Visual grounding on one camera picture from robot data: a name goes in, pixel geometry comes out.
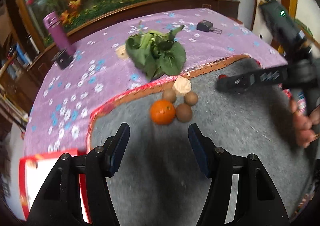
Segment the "right hand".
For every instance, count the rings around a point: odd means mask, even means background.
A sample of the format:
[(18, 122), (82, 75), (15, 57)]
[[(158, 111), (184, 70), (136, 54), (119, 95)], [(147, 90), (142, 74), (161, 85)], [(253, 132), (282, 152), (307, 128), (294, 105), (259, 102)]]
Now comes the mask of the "right hand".
[(315, 132), (313, 129), (313, 126), (319, 125), (319, 107), (313, 110), (309, 116), (306, 116), (300, 112), (297, 102), (291, 98), (289, 108), (292, 113), (296, 143), (306, 149), (311, 142), (319, 138), (319, 132)]

